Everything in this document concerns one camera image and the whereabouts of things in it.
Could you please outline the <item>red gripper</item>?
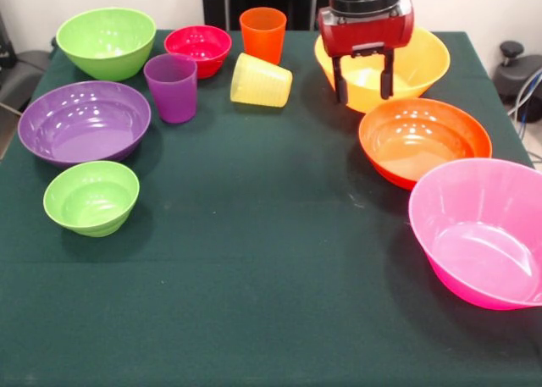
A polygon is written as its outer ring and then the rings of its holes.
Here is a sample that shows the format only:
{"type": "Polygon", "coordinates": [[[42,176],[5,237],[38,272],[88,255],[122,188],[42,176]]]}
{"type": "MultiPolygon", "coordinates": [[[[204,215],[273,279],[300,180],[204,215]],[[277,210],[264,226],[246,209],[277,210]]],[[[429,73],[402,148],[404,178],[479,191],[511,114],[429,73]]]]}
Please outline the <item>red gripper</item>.
{"type": "Polygon", "coordinates": [[[380,76],[380,96],[394,95],[394,49],[406,46],[414,29],[412,0],[399,0],[397,4],[379,13],[351,17],[335,12],[331,7],[321,8],[318,24],[325,52],[332,58],[335,96],[338,103],[347,103],[346,80],[341,71],[341,57],[360,52],[384,52],[384,67],[380,76]]]}

